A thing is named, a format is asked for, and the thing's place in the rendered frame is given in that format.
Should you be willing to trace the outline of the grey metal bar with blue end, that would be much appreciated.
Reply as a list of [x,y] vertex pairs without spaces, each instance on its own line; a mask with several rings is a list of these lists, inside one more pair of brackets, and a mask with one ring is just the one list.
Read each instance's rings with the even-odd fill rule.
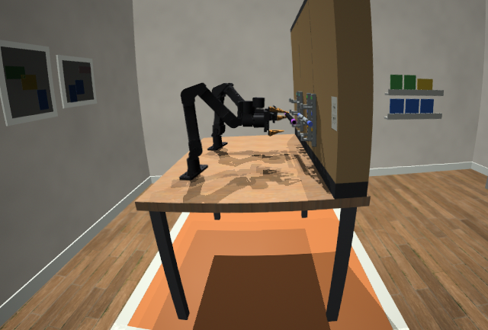
[[305,118],[305,116],[303,116],[302,114],[298,114],[299,117],[302,117],[302,120],[309,126],[311,127],[313,125],[313,123],[311,121],[309,121],[307,118]]

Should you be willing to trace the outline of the black metal bar with violet end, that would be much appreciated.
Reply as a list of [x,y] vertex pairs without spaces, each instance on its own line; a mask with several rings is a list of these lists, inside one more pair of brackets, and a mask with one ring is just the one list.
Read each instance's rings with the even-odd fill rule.
[[285,116],[293,125],[297,124],[297,121],[289,113],[286,113]]

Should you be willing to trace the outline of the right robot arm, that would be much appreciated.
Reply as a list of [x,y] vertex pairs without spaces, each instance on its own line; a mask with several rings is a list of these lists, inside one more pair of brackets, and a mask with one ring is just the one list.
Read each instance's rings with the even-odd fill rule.
[[[255,122],[252,117],[252,101],[238,101],[237,116],[232,113],[207,87],[204,83],[193,85],[181,92],[181,103],[185,113],[185,123],[188,132],[189,160],[187,159],[188,171],[179,177],[181,180],[193,180],[208,165],[200,165],[199,157],[202,152],[202,144],[199,141],[197,116],[195,111],[195,97],[199,96],[216,114],[231,128],[238,126],[252,127]],[[239,118],[239,120],[238,120]],[[190,156],[191,155],[191,156]],[[193,159],[193,160],[192,160]],[[200,167],[199,167],[200,165]]]

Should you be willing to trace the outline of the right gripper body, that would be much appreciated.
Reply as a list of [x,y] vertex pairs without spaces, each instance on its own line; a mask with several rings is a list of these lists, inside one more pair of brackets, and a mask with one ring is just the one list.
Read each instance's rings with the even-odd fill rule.
[[269,111],[270,107],[268,107],[268,111],[264,111],[264,115],[252,115],[254,127],[264,127],[264,132],[269,131]]

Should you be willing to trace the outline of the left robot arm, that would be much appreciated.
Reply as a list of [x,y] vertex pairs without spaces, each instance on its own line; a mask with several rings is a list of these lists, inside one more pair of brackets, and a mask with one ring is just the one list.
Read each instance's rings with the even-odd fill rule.
[[[231,86],[228,86],[231,85]],[[244,101],[244,99],[238,94],[238,92],[233,87],[233,83],[223,83],[218,85],[212,89],[212,93],[222,102],[224,103],[224,97],[228,95],[230,99],[236,104],[238,107],[238,101]],[[253,113],[254,114],[263,114],[264,109],[259,107],[265,107],[265,98],[253,98]],[[270,120],[275,119],[275,114],[270,114]],[[207,150],[218,150],[221,147],[228,144],[228,142],[222,142],[222,136],[225,132],[226,125],[224,121],[214,112],[214,122],[213,122],[213,145]],[[225,144],[226,143],[226,144]],[[218,148],[218,149],[217,149]]]

